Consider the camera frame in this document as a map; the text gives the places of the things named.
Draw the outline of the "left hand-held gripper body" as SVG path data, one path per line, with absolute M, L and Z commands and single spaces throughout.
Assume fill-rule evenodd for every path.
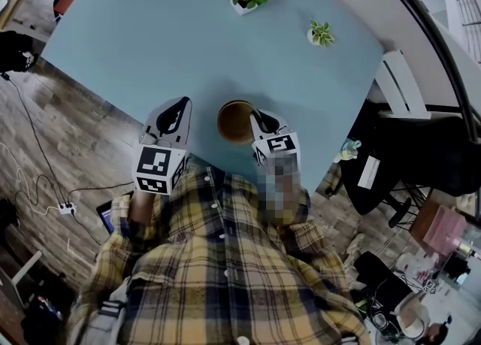
M 185 136 L 156 138 L 140 135 L 134 148 L 132 177 L 142 192 L 170 195 L 186 169 Z

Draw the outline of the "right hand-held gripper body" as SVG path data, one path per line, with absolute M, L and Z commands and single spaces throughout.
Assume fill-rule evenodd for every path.
M 296 168 L 300 167 L 300 147 L 296 132 L 270 136 L 255 140 L 252 149 L 258 166 L 267 167 L 272 158 L 291 158 Z

